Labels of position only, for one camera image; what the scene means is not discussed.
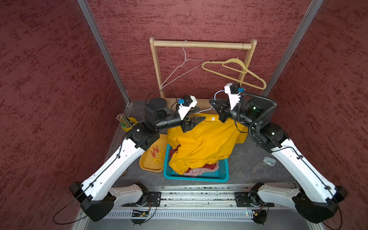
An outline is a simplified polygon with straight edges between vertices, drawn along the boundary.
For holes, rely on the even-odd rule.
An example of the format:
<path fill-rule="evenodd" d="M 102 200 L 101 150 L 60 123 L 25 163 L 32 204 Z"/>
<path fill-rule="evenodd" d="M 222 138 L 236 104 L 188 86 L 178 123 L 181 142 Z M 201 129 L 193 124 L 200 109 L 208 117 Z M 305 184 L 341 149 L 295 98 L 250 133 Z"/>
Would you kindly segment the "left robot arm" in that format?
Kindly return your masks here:
<path fill-rule="evenodd" d="M 70 186 L 83 212 L 92 221 L 103 219 L 113 207 L 128 203 L 145 203 L 148 190 L 141 183 L 113 188 L 121 174 L 160 138 L 164 129 L 180 127 L 191 131 L 204 117 L 191 117 L 199 107 L 194 96 L 179 99 L 176 111 L 167 107 L 163 98 L 151 99 L 145 104 L 145 119 L 135 124 L 122 139 L 118 150 L 89 178 Z"/>

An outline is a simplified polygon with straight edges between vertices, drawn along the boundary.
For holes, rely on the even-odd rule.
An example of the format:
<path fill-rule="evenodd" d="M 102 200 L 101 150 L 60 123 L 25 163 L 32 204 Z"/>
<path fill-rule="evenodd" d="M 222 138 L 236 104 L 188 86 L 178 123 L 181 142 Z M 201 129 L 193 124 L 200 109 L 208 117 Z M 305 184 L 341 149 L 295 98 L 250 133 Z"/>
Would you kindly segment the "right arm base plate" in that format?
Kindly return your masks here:
<path fill-rule="evenodd" d="M 235 192 L 235 202 L 236 206 L 238 208 L 254 208 L 254 209 L 260 209 L 260 208 L 273 208 L 275 207 L 274 203 L 264 203 L 260 201 L 257 204 L 253 204 L 248 192 Z"/>

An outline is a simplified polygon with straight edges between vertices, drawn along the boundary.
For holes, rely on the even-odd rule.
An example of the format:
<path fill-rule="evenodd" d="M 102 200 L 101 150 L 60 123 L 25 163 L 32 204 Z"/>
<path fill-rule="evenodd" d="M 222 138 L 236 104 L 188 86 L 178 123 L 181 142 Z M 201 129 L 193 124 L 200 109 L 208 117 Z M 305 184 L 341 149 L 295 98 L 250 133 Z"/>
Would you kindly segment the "small grey device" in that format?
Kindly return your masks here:
<path fill-rule="evenodd" d="M 268 164 L 269 166 L 274 166 L 277 163 L 277 160 L 270 157 L 264 157 L 263 162 Z"/>

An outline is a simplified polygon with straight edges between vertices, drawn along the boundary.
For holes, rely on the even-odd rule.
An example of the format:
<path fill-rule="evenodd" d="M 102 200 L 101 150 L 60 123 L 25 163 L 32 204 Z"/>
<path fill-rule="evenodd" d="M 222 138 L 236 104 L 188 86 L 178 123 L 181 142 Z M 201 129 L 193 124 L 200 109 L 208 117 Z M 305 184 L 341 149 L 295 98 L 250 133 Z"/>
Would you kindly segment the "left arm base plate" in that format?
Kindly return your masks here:
<path fill-rule="evenodd" d="M 162 192 L 147 192 L 143 196 L 144 207 L 159 207 L 161 203 Z"/>

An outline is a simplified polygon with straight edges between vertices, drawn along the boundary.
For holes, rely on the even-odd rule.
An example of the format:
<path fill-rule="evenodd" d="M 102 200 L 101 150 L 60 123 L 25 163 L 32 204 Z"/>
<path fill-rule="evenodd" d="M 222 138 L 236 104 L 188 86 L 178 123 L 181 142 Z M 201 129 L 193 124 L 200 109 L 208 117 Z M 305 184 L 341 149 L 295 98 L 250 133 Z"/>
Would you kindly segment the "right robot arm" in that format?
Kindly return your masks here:
<path fill-rule="evenodd" d="M 248 136 L 262 149 L 274 156 L 299 184 L 298 189 L 285 189 L 256 183 L 248 197 L 254 207 L 263 208 L 266 203 L 278 204 L 296 210 L 312 223 L 321 223 L 341 213 L 339 203 L 347 197 L 343 186 L 327 180 L 298 150 L 282 127 L 270 119 L 277 103 L 269 98 L 248 94 L 250 100 L 243 103 L 243 96 L 235 107 L 229 100 L 211 99 L 209 103 L 221 122 L 228 119 L 245 125 Z"/>

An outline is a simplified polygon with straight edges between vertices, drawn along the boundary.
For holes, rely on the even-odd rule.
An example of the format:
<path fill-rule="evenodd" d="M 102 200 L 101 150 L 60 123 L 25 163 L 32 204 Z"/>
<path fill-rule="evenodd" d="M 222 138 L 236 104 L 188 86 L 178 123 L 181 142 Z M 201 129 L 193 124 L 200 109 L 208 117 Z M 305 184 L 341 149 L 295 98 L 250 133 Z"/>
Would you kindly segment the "teal plastic basket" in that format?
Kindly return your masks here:
<path fill-rule="evenodd" d="M 218 163 L 219 169 L 214 172 L 206 172 L 197 177 L 190 177 L 185 175 L 179 175 L 170 166 L 169 161 L 171 160 L 170 151 L 172 147 L 167 144 L 166 155 L 164 162 L 163 175 L 169 180 L 182 180 L 182 181 L 199 181 L 199 182 L 218 182 L 225 183 L 229 180 L 229 165 L 228 160 L 221 160 Z"/>

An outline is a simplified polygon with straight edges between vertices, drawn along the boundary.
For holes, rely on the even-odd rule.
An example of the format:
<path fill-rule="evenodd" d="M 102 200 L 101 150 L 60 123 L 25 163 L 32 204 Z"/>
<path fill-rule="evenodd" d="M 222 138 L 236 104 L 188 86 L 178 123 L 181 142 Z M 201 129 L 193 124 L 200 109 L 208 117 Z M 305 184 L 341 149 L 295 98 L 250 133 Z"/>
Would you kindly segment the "cream plastic hanger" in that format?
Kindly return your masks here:
<path fill-rule="evenodd" d="M 201 68 L 204 71 L 258 90 L 265 90 L 267 87 L 265 80 L 250 71 L 238 58 L 230 58 L 225 61 L 205 61 Z M 246 81 L 246 75 L 250 75 L 259 84 L 252 84 L 250 81 Z"/>

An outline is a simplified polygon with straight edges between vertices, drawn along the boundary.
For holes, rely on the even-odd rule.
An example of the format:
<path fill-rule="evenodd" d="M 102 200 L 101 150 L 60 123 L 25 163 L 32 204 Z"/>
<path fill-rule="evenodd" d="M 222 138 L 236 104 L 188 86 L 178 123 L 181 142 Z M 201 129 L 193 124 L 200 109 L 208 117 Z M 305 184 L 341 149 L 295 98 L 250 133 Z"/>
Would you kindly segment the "dark red t-shirt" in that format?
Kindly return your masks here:
<path fill-rule="evenodd" d="M 213 172 L 217 171 L 219 169 L 219 163 L 216 164 L 206 164 L 203 166 L 203 168 L 211 168 L 213 169 Z"/>

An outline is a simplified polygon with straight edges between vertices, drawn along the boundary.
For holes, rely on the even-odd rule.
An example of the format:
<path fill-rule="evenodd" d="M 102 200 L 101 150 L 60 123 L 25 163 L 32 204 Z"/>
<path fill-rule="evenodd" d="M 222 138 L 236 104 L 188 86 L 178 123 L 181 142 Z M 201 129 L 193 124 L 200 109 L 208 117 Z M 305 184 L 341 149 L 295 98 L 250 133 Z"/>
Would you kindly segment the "yellow t-shirt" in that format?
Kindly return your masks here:
<path fill-rule="evenodd" d="M 169 166 L 183 175 L 189 169 L 202 168 L 228 159 L 236 144 L 245 142 L 248 128 L 228 119 L 222 123 L 218 115 L 196 114 L 205 120 L 191 131 L 184 132 L 180 127 L 167 131 L 168 144 L 176 149 Z"/>

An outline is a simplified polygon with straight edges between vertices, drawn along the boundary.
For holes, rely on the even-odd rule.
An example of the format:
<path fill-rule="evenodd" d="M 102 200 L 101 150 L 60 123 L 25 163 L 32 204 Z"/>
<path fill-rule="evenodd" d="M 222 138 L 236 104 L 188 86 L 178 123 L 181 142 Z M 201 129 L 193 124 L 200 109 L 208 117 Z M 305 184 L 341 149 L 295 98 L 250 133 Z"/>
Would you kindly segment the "aluminium mounting rail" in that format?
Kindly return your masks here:
<path fill-rule="evenodd" d="M 254 208 L 238 208 L 235 192 L 248 192 L 250 185 L 203 185 L 203 186 L 166 186 L 149 187 L 151 192 L 162 192 L 159 207 L 143 207 L 126 204 L 113 208 L 107 216 L 98 222 L 89 218 L 73 224 L 74 230 L 86 230 L 88 227 L 101 226 L 106 229 L 110 224 L 113 229 L 192 229 L 196 221 L 209 225 L 210 229 L 255 230 L 324 230 L 322 223 L 315 224 L 304 219 L 296 210 L 275 204 L 273 208 L 262 208 L 267 212 L 264 224 Z"/>

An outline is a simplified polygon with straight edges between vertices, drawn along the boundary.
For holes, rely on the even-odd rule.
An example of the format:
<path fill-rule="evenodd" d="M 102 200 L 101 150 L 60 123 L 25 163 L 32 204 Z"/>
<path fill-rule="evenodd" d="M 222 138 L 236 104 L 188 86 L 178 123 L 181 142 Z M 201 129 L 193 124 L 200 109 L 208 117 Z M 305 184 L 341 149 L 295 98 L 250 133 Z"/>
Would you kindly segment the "yellow pencil cup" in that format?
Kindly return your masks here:
<path fill-rule="evenodd" d="M 123 130 L 125 132 L 129 132 L 133 128 L 133 126 L 135 126 L 138 123 L 134 117 L 128 117 L 127 119 L 129 120 L 129 125 L 123 127 Z"/>

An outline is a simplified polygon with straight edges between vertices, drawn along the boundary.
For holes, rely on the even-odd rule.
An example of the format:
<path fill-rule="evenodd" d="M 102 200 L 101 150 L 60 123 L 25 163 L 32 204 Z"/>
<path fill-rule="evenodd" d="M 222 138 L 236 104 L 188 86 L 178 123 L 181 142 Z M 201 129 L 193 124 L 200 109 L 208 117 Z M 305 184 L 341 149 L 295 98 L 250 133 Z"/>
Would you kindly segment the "pink printed t-shirt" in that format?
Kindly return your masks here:
<path fill-rule="evenodd" d="M 189 177 L 197 177 L 204 173 L 211 173 L 213 172 L 213 169 L 211 168 L 196 168 L 196 169 L 188 169 L 183 176 L 189 176 Z"/>

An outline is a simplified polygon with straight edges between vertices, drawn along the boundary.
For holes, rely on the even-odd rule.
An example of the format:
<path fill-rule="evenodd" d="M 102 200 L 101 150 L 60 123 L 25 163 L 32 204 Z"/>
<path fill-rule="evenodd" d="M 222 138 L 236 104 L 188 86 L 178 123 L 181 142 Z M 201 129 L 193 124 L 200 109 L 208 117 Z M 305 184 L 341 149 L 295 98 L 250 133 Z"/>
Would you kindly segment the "wooden clothes rack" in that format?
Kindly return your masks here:
<path fill-rule="evenodd" d="M 252 57 L 255 52 L 255 48 L 257 46 L 257 40 L 252 39 L 250 43 L 230 43 L 230 42 L 206 42 L 206 41 L 174 41 L 174 40 L 156 40 L 154 37 L 151 37 L 150 40 L 150 48 L 152 52 L 152 58 L 155 68 L 155 73 L 157 77 L 157 82 L 159 86 L 159 90 L 163 90 L 164 87 L 168 86 L 170 82 L 166 80 L 162 80 L 161 69 L 160 69 L 160 62 L 158 58 L 157 48 L 182 48 L 185 50 L 186 48 L 208 48 L 208 49 L 228 49 L 228 50 L 246 50 L 246 58 L 244 61 L 238 61 L 238 64 L 241 66 L 242 70 L 239 71 L 240 75 L 238 79 L 229 77 L 229 80 L 257 88 L 260 90 L 264 90 L 266 88 L 266 83 L 263 79 L 259 78 L 258 76 L 254 75 L 254 77 L 260 80 L 264 86 L 258 87 L 255 85 L 251 85 L 244 81 L 246 74 L 253 74 L 248 67 L 252 60 Z"/>

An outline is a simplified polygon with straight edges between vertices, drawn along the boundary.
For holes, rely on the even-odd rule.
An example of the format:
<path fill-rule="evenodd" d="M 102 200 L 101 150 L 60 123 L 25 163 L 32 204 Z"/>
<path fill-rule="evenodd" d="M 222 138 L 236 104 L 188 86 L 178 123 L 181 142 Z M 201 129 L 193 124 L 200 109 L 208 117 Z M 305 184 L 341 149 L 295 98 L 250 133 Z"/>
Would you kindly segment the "light blue wire hanger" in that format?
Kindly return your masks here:
<path fill-rule="evenodd" d="M 227 99 L 227 95 L 224 90 L 217 91 L 211 99 L 197 99 L 197 107 L 200 108 L 199 113 L 215 115 L 217 112 L 209 103 L 210 100 L 215 99 Z"/>

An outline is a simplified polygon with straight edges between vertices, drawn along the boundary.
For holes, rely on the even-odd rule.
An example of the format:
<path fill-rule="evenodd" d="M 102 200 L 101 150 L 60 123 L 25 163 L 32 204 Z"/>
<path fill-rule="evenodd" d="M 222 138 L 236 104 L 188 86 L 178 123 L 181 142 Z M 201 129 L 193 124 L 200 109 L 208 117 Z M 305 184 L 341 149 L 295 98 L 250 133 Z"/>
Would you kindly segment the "yellow plastic tray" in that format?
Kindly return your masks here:
<path fill-rule="evenodd" d="M 160 134 L 160 138 L 153 143 L 153 145 L 143 153 L 143 155 L 140 158 L 140 167 L 143 170 L 150 171 L 150 172 L 157 172 L 161 173 L 164 170 L 164 163 L 165 158 L 160 158 L 158 154 L 156 153 L 156 157 L 158 159 L 162 159 L 160 163 L 157 163 L 153 160 L 152 155 L 150 154 L 150 150 L 152 148 L 155 148 L 158 146 L 158 148 L 166 150 L 167 148 L 167 135 L 166 134 Z"/>

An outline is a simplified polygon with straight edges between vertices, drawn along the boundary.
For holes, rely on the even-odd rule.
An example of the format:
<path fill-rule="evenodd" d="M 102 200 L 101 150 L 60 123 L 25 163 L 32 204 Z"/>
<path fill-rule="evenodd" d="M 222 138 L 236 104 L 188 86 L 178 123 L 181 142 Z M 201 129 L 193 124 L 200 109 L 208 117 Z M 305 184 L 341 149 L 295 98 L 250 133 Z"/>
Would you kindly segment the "pencils bundle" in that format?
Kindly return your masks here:
<path fill-rule="evenodd" d="M 123 127 L 129 125 L 129 120 L 123 114 L 118 114 L 116 119 L 122 124 Z"/>

